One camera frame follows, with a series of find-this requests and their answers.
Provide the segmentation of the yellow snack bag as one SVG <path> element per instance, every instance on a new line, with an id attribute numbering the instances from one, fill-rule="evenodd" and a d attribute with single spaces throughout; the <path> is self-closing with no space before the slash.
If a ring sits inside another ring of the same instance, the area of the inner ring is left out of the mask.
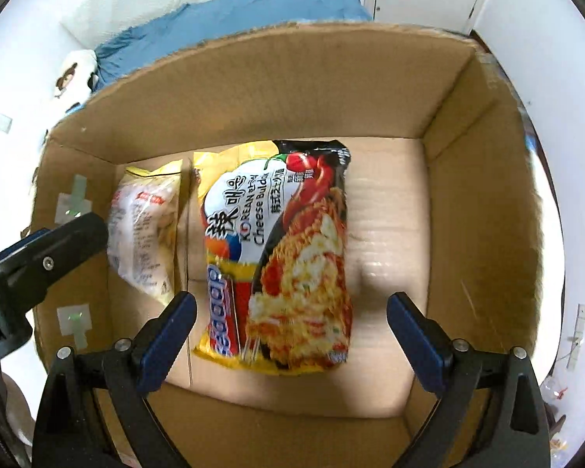
<path id="1" fill-rule="evenodd" d="M 155 170 L 128 167 L 108 215 L 107 256 L 129 285 L 167 305 L 174 296 L 181 160 Z"/>

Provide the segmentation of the Korean cheese noodle packet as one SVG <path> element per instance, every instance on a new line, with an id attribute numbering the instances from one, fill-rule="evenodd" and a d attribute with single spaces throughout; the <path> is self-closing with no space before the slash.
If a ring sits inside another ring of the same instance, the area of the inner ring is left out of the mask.
<path id="1" fill-rule="evenodd" d="M 194 155 L 209 310 L 197 356 L 272 375 L 346 362 L 349 162 L 338 140 L 261 140 Z"/>

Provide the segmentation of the bear print long pillow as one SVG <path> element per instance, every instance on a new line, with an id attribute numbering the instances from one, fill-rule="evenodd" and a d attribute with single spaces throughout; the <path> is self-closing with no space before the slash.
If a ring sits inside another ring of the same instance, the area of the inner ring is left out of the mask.
<path id="1" fill-rule="evenodd" d="M 61 64 L 53 99 L 59 115 L 81 106 L 98 83 L 98 61 L 93 50 L 68 53 Z"/>

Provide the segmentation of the cardboard milk box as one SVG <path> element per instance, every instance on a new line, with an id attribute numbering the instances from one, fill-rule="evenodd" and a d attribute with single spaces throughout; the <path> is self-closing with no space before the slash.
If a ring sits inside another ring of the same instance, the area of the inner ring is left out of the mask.
<path id="1" fill-rule="evenodd" d="M 544 467 L 540 206 L 473 40 L 216 39 L 49 133 L 37 467 Z"/>

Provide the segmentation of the blue bed sheet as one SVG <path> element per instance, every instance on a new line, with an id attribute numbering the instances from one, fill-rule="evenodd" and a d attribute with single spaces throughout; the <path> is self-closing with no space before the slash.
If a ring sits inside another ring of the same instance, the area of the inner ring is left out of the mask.
<path id="1" fill-rule="evenodd" d="M 126 28 L 95 49 L 96 92 L 177 51 L 290 22 L 369 21 L 360 0 L 210 0 Z"/>

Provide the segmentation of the wall socket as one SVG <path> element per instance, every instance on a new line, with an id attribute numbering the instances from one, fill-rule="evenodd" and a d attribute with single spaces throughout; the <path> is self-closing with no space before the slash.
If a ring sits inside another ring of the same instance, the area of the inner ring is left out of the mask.
<path id="1" fill-rule="evenodd" d="M 6 115 L 0 115 L 0 131 L 8 133 L 12 125 L 12 118 Z"/>

